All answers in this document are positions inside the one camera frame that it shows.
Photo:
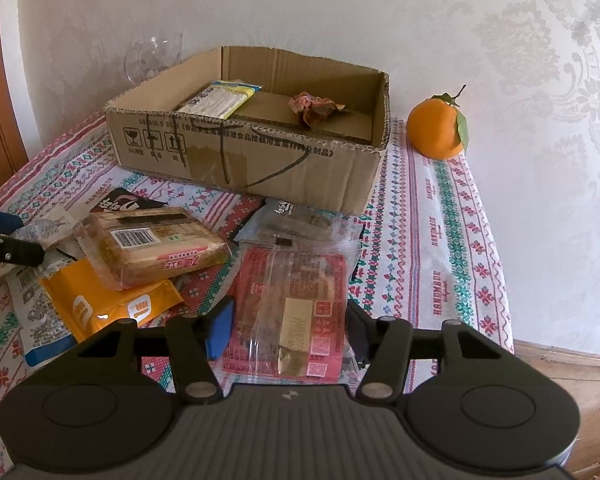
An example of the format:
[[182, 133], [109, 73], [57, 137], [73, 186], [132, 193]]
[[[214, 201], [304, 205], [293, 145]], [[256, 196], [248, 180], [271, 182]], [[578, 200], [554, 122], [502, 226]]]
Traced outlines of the red clear snack packet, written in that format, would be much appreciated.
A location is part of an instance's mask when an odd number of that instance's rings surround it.
[[339, 247], [244, 246], [223, 370], [250, 377], [338, 382], [350, 259]]

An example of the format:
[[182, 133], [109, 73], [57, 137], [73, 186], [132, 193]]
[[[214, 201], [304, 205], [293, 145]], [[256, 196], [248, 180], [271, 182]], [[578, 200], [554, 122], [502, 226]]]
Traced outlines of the orange yellow snack bag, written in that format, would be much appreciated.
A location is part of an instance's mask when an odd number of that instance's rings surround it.
[[87, 258], [63, 266], [38, 282], [77, 342], [122, 318], [146, 325], [183, 301], [170, 280], [125, 290], [107, 288]]

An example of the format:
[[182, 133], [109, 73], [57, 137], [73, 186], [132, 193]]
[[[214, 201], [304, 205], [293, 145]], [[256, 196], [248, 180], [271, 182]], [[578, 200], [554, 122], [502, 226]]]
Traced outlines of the white grey printed snack bag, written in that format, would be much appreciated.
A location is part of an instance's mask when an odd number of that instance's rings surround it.
[[13, 266], [6, 274], [6, 284], [20, 325], [24, 362], [31, 370], [53, 361], [76, 344], [76, 338], [61, 321], [41, 280], [51, 278], [84, 257], [73, 237], [77, 223], [78, 220], [64, 207], [56, 205], [43, 218], [12, 233], [16, 240], [38, 243], [45, 249], [44, 260], [39, 266]]

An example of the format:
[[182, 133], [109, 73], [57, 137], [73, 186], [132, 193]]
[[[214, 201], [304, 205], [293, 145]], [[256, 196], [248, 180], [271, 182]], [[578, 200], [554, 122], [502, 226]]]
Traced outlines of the patterned tablecloth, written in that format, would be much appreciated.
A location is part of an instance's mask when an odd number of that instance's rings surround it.
[[[497, 344], [513, 344], [504, 274], [464, 157], [432, 162], [411, 150], [394, 120], [372, 198], [362, 214], [362, 252], [350, 296], [371, 316], [436, 328], [458, 318]], [[187, 208], [212, 230], [235, 235], [255, 197], [124, 170], [102, 115], [88, 118], [0, 188], [0, 210], [30, 221], [62, 208], [84, 217], [110, 191]], [[29, 374], [12, 294], [0, 278], [0, 402]], [[0, 438], [0, 476], [12, 466]]]

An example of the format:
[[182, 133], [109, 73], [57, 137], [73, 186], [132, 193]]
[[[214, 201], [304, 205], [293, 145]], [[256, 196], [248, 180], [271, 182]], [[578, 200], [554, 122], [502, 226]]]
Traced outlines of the clear dark snack bag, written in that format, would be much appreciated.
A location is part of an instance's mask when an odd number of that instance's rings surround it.
[[238, 244], [287, 247], [300, 252], [360, 256], [362, 223], [357, 218], [267, 198], [238, 231]]

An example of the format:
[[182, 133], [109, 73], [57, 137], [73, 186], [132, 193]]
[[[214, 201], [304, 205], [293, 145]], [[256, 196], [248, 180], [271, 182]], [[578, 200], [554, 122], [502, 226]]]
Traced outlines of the wrapped bread cake packet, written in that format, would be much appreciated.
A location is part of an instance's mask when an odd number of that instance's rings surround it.
[[224, 238], [182, 207], [94, 212], [74, 227], [105, 286], [125, 290], [218, 266], [230, 258]]

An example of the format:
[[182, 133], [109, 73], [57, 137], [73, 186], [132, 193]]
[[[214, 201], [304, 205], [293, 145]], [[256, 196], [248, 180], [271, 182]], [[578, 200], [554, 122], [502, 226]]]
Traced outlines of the black red beef snack packet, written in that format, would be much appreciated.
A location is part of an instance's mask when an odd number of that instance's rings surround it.
[[125, 188], [114, 188], [101, 198], [91, 209], [95, 212], [133, 211], [137, 209], [154, 209], [166, 206], [158, 200], [151, 200], [129, 192]]

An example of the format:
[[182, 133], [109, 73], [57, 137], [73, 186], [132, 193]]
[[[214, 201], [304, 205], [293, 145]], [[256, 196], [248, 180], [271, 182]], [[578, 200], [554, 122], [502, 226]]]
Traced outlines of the orange fruit with leaf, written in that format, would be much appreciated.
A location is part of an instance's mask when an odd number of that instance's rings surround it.
[[422, 156], [447, 160], [468, 149], [467, 119], [457, 103], [465, 88], [463, 84], [454, 96], [436, 94], [417, 104], [408, 115], [407, 140]]

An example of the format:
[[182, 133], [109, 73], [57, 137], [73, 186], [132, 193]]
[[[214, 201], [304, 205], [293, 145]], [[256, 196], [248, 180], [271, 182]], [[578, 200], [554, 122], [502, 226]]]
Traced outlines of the open cardboard box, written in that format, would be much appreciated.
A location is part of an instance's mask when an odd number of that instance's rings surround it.
[[[178, 112], [216, 80], [261, 90], [226, 119]], [[346, 108], [312, 128], [302, 126], [288, 106], [302, 91]], [[362, 214], [390, 138], [389, 77], [282, 49], [223, 46], [117, 96], [105, 117], [125, 168]]]

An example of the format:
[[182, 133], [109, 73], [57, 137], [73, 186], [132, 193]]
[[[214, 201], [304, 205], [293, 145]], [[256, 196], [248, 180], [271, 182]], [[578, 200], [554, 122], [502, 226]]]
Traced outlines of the orange crumpled snack wrapper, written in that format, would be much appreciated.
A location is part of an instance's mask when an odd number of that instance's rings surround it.
[[343, 104], [302, 91], [288, 101], [290, 110], [297, 116], [300, 125], [312, 128], [324, 122], [330, 116], [341, 113], [346, 108]]

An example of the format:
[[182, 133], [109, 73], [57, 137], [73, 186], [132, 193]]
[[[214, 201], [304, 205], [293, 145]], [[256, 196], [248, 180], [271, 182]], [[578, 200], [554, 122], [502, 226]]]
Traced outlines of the clear glass cup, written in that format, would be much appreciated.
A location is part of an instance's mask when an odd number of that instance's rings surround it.
[[182, 62], [183, 34], [151, 36], [137, 40], [123, 58], [123, 71], [131, 84], [154, 78]]

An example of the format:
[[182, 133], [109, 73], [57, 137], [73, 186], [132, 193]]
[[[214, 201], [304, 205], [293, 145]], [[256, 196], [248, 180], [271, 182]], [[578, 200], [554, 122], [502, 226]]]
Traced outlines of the yellow noodle packet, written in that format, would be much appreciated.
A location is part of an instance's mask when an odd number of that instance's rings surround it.
[[251, 99], [261, 86], [241, 81], [216, 80], [188, 99], [178, 108], [179, 113], [226, 119]]

